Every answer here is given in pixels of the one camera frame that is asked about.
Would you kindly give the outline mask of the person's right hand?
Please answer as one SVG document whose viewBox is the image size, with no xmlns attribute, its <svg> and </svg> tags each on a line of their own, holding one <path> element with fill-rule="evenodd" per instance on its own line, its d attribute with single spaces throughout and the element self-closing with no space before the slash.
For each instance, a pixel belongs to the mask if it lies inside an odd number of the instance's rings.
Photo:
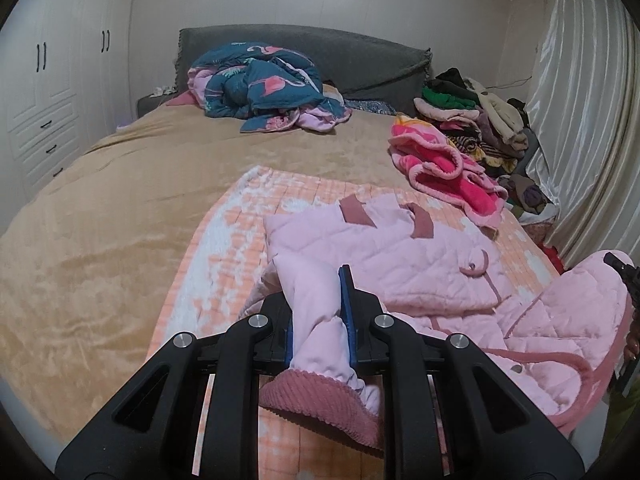
<svg viewBox="0 0 640 480">
<path fill-rule="evenodd" d="M 640 311 L 634 310 L 632 321 L 629 326 L 629 332 L 626 336 L 626 344 L 624 348 L 624 360 L 626 362 L 634 361 L 640 353 Z"/>
</svg>

